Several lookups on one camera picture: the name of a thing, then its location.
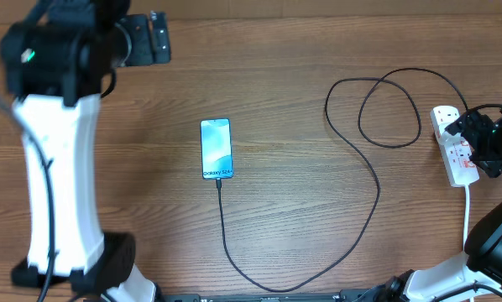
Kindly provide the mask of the blue Galaxy smartphone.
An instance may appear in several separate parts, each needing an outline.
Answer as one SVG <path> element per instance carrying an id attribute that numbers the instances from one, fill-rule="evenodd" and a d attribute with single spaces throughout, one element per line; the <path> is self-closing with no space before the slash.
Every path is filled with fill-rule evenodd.
<path id="1" fill-rule="evenodd" d="M 202 178 L 232 178 L 234 170 L 230 121 L 227 118 L 203 120 L 200 130 Z"/>

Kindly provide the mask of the white power strip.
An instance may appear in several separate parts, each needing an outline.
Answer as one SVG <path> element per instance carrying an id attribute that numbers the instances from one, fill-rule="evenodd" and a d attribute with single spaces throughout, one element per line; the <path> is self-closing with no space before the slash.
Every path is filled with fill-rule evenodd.
<path id="1" fill-rule="evenodd" d="M 430 113 L 433 132 L 440 124 L 450 125 L 460 117 L 460 112 L 456 107 L 438 106 L 434 107 Z M 440 145 L 443 163 L 447 172 L 447 178 L 451 187 L 464 187 L 479 180 L 476 165 L 469 159 L 472 150 L 469 143 L 463 138 L 460 142 Z"/>

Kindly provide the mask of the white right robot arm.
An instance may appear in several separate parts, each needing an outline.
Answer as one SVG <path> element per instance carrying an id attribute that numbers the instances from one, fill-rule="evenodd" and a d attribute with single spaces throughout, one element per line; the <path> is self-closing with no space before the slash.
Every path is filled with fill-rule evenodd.
<path id="1" fill-rule="evenodd" d="M 451 186 L 467 189 L 480 171 L 490 178 L 502 174 L 502 104 L 497 109 L 497 121 L 482 114 L 481 107 L 465 113 L 450 106 L 432 109 L 431 122 Z M 502 298 L 502 202 L 463 236 L 458 255 L 433 268 L 391 278 L 372 299 L 464 301 L 485 294 Z"/>

